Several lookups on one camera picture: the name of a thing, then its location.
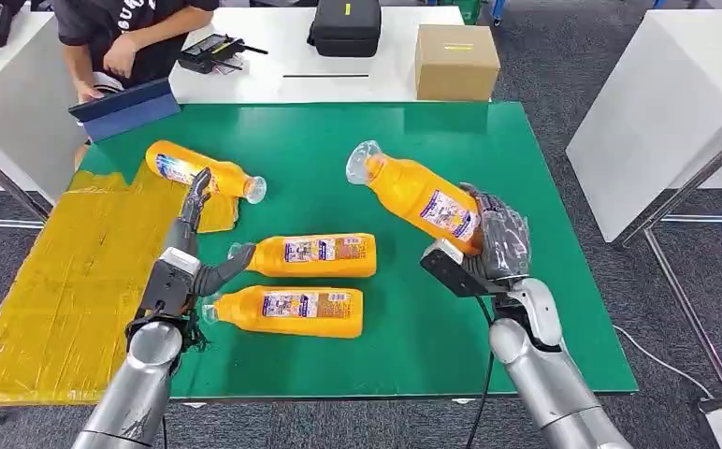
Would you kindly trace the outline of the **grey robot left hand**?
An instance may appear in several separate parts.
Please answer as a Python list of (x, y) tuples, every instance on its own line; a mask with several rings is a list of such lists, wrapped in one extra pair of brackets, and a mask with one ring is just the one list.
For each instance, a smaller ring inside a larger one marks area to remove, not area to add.
[(166, 287), (170, 284), (181, 286), (185, 294), (198, 297), (217, 293), (226, 283), (246, 270), (256, 250), (255, 243), (235, 246), (228, 258), (217, 266), (204, 265), (198, 259), (196, 234), (202, 211), (210, 198), (207, 191), (210, 181), (209, 167), (196, 173), (183, 200), (180, 214), (167, 231), (165, 248), (160, 256), (168, 271)]

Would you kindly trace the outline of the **person's left hand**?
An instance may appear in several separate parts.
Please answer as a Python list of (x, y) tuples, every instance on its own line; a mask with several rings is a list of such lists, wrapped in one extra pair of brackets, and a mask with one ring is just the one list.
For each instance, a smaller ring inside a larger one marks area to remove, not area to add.
[(129, 79), (139, 46), (133, 33), (119, 36), (110, 46), (103, 58), (103, 66), (114, 75)]

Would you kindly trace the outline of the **person's right hand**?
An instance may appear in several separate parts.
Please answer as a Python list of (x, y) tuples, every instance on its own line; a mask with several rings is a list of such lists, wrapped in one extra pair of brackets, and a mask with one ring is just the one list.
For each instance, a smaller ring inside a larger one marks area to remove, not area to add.
[(85, 104), (100, 99), (104, 96), (102, 92), (97, 90), (94, 85), (88, 81), (74, 80), (73, 84), (76, 89), (80, 104)]

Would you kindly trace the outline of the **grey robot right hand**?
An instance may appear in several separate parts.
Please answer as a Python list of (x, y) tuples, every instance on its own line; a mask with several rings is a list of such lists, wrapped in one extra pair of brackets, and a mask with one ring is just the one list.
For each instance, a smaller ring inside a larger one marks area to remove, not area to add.
[(498, 196), (461, 182), (460, 188), (476, 202), (480, 224), (481, 252), (466, 255), (462, 267), (489, 285), (510, 287), (528, 276), (531, 245), (527, 219)]

